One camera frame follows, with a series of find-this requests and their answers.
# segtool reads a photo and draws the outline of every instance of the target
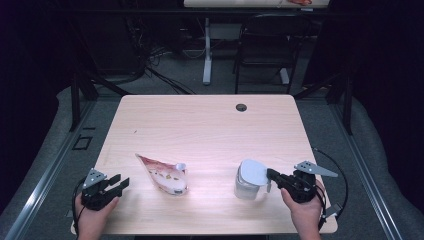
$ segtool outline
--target black cable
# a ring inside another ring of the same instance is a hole
[[[77,222],[79,222],[79,219],[80,219],[80,217],[81,217],[82,211],[84,211],[84,209],[85,209],[85,206],[84,206],[84,207],[82,207],[82,209],[81,209],[80,213],[78,214],[78,216],[77,216]]]
[[[318,223],[318,230],[321,230],[322,226],[326,222],[326,217],[327,217],[327,210],[326,210],[327,198],[325,197],[325,193],[324,193],[324,190],[322,188],[320,188],[319,186],[316,186],[316,188],[318,190],[320,190],[321,194],[322,194],[322,195],[319,194],[318,191],[316,193],[319,201],[321,202],[321,206],[322,206],[322,214],[321,214],[321,218],[320,218],[319,223]]]
[[[144,69],[140,70],[134,74],[132,74],[131,76],[129,76],[126,79],[121,79],[121,80],[108,80],[108,82],[113,83],[115,85],[120,85],[120,84],[124,84],[124,83],[130,83],[130,82],[134,82],[135,80],[141,78],[144,75]]]
[[[159,66],[161,57],[165,54],[165,48],[164,47],[157,47],[156,49],[153,49],[150,52],[149,57],[146,59],[146,65],[149,64],[149,66]]]
[[[340,211],[336,214],[336,220],[339,219],[339,217],[342,215],[343,210],[346,207],[347,204],[347,200],[349,198],[349,185],[347,183],[347,178],[346,178],[346,174],[343,172],[342,168],[340,167],[340,165],[336,162],[336,160],[334,160],[332,157],[330,157],[328,154],[326,154],[325,152],[319,150],[318,148],[312,147],[312,150],[321,153],[322,155],[324,155],[325,157],[327,157],[328,159],[330,159],[339,169],[340,173],[343,176],[344,182],[345,182],[345,187],[346,187],[346,192],[345,192],[345,199],[343,201],[343,204],[341,206]]]
[[[78,220],[79,220],[79,216],[81,215],[81,212],[82,212],[82,210],[84,210],[84,208],[81,210],[80,214],[77,216],[76,209],[75,209],[75,199],[77,198],[78,188],[81,184],[84,183],[84,181],[85,181],[85,177],[82,178],[81,180],[79,180],[78,184],[75,186],[74,193],[72,195],[72,217],[74,219],[74,229],[75,229],[75,233],[77,235],[77,238],[78,238],[78,234],[79,234]]]
[[[179,93],[178,91],[184,93],[184,94],[196,94],[193,90],[191,90],[189,87],[187,87],[186,85],[184,85],[183,83],[174,80],[174,79],[170,79],[168,77],[163,76],[162,74],[158,73],[157,71],[153,70],[150,67],[146,67],[147,70],[149,70],[153,75],[155,75],[156,77],[158,77],[160,80],[162,80],[163,82],[169,84],[176,93]]]

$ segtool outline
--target dark background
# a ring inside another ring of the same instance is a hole
[[[170,4],[177,7],[181,1]],[[369,47],[355,71],[354,96],[365,106],[380,134],[390,173],[402,193],[424,212],[420,204],[420,183],[424,182],[424,19],[418,13],[418,1],[396,7],[383,1],[374,2],[373,6],[358,1],[335,0],[332,4],[332,11],[371,9],[376,11],[376,17],[368,23],[324,22],[304,83],[316,83],[339,72],[355,51],[356,43],[366,39]],[[31,167],[57,111],[56,94],[70,85],[77,65],[94,71],[101,66],[101,73],[123,74],[140,67],[138,54],[134,54],[131,44],[125,44],[128,36],[123,31],[122,19],[105,22],[108,30],[116,31],[116,38],[102,35],[100,41],[103,47],[115,46],[114,41],[119,46],[115,57],[123,60],[113,63],[107,61],[109,56],[87,54],[100,54],[100,45],[81,46],[76,44],[81,41],[70,34],[80,31],[92,43],[95,39],[90,32],[108,31],[90,29],[89,24],[81,29],[66,28],[63,19],[52,18],[43,10],[51,6],[51,2],[36,0],[2,1],[0,6],[0,212]],[[160,26],[167,23],[166,19],[156,22]],[[371,24],[372,35],[364,34],[368,26],[364,24]],[[162,39],[161,34],[166,33],[158,33],[155,38]],[[178,45],[172,45],[178,39],[162,40],[178,51]]]

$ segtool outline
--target wrist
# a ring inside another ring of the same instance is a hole
[[[320,240],[321,235],[319,234],[318,229],[313,229],[307,232],[299,233],[299,237],[301,240]]]
[[[96,237],[97,234],[80,234],[77,240],[98,240],[100,236]]]

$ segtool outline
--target white table leg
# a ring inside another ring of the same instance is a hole
[[[211,56],[211,38],[209,32],[209,18],[205,20],[205,67],[203,69],[203,84],[209,85],[211,83],[212,71],[212,56]]]

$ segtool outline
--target desk leg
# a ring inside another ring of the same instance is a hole
[[[72,101],[72,126],[69,129],[73,132],[81,120],[80,91],[88,101],[96,101],[99,93],[91,83],[91,80],[81,74],[75,74],[71,83]]]
[[[203,84],[211,84],[211,72],[212,72],[212,57],[211,57],[211,37],[209,29],[209,18],[205,20],[205,67],[203,69]]]

